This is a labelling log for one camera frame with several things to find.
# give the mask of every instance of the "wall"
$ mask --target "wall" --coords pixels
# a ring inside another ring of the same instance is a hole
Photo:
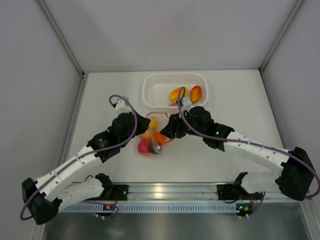
[[[21,183],[57,163],[80,78],[34,0],[2,1],[0,36],[0,234],[24,240]]]
[[[257,69],[297,0],[45,0],[84,71]]]
[[[263,73],[290,148],[300,146],[320,173],[320,1],[308,0]],[[320,198],[315,199],[320,210]]]

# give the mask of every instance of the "perforated basket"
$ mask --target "perforated basket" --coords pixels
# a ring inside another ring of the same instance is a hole
[[[149,75],[143,82],[142,98],[144,103],[155,112],[177,113],[177,106],[170,106],[170,93],[176,88],[188,88],[187,97],[190,98],[191,89],[201,87],[202,97],[192,106],[202,106],[208,101],[208,86],[206,79],[198,73],[155,73]]]

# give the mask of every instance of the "gray floor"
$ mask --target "gray floor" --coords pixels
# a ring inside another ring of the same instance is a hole
[[[264,204],[255,216],[237,219],[213,213],[119,214],[105,221],[61,213],[47,224],[43,240],[309,240],[298,203]]]

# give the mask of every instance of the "white basket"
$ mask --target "white basket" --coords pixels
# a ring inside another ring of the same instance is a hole
[[[194,86],[201,87],[201,99],[192,106],[202,106],[208,101],[206,79],[198,73],[155,73],[143,82],[142,98],[144,103],[155,112],[177,113],[177,106],[170,106],[170,93],[180,87],[188,88],[187,97]]]

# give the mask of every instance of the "toy fruit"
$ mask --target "toy fruit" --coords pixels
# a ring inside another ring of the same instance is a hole
[[[144,133],[140,134],[139,137],[141,139],[150,139],[151,138],[151,132],[148,129],[147,131],[145,131]]]
[[[179,91],[180,91],[180,87],[178,87],[177,89],[173,90],[173,91],[170,93],[170,100],[171,100],[171,101],[175,101],[175,100],[178,99]],[[184,96],[187,96],[187,94],[188,94],[188,88],[185,88],[185,94],[184,94]]]
[[[142,139],[138,144],[138,152],[142,155],[151,154],[150,146],[152,146],[151,139]]]
[[[177,107],[178,104],[177,104],[177,101],[173,101],[171,104],[170,104],[171,107]]]
[[[201,99],[201,87],[194,86],[190,92],[190,101],[194,104]]]
[[[156,131],[153,134],[153,137],[159,145],[162,145],[167,140],[167,137],[165,135],[162,135],[159,131]]]
[[[153,130],[157,128],[158,126],[158,120],[155,117],[150,118],[151,122],[149,123],[149,127]]]

